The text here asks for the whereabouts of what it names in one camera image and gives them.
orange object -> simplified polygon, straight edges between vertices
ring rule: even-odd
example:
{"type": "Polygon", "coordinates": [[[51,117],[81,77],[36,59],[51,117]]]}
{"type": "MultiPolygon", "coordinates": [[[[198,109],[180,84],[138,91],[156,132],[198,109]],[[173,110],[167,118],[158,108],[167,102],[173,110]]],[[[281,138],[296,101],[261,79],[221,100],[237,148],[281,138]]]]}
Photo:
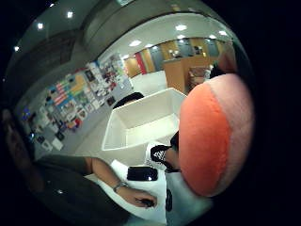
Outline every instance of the orange object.
{"type": "Polygon", "coordinates": [[[224,191],[244,165],[254,126],[246,85],[237,74],[196,86],[183,101],[179,128],[182,176],[201,196],[224,191]]]}
{"type": "Polygon", "coordinates": [[[183,178],[197,194],[210,195],[226,167],[230,127],[208,84],[184,100],[179,136],[183,178]]]}

wrist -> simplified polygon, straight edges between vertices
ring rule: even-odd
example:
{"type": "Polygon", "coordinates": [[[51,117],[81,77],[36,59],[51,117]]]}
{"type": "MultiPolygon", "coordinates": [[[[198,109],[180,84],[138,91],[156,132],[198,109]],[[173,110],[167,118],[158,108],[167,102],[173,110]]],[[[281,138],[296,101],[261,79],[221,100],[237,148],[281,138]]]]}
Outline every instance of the wrist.
{"type": "Polygon", "coordinates": [[[113,190],[115,193],[118,193],[118,191],[120,189],[122,189],[123,187],[129,187],[125,182],[119,182],[116,186],[113,187],[113,190]]]}

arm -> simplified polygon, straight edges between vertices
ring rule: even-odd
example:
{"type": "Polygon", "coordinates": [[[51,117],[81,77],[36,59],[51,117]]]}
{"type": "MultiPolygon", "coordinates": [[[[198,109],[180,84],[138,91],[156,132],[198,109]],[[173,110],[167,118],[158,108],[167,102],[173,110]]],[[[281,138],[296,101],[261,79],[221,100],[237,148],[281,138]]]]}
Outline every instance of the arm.
{"type": "MultiPolygon", "coordinates": [[[[120,183],[119,177],[102,159],[95,157],[85,157],[85,160],[87,162],[87,174],[94,173],[100,180],[102,180],[112,188],[120,183]]],[[[147,207],[146,204],[143,204],[139,201],[142,199],[152,200],[154,202],[154,205],[156,205],[157,203],[157,199],[150,195],[148,192],[131,187],[121,186],[120,188],[118,188],[117,193],[125,201],[138,207],[147,207]]]]}

wooden cabinet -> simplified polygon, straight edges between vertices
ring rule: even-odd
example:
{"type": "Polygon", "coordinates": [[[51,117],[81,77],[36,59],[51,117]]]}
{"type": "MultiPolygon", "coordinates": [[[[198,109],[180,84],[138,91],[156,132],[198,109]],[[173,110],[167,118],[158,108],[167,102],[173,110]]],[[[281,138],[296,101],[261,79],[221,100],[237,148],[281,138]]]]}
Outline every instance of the wooden cabinet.
{"type": "Polygon", "coordinates": [[[163,64],[166,73],[167,86],[174,88],[184,94],[190,89],[189,69],[190,67],[208,67],[217,60],[217,57],[191,56],[166,60],[163,64]]]}

floor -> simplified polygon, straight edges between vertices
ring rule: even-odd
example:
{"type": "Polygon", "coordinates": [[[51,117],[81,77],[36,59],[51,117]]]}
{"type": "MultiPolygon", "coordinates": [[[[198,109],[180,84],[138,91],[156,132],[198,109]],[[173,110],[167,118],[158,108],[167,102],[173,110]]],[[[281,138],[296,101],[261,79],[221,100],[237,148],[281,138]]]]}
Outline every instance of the floor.
{"type": "MultiPolygon", "coordinates": [[[[151,95],[157,91],[167,88],[166,75],[164,71],[157,73],[139,74],[131,79],[134,91],[141,92],[144,96],[151,95]]],[[[73,156],[93,156],[111,162],[109,152],[101,149],[105,128],[109,120],[109,115],[105,117],[85,138],[83,143],[71,155],[73,156]]]]}

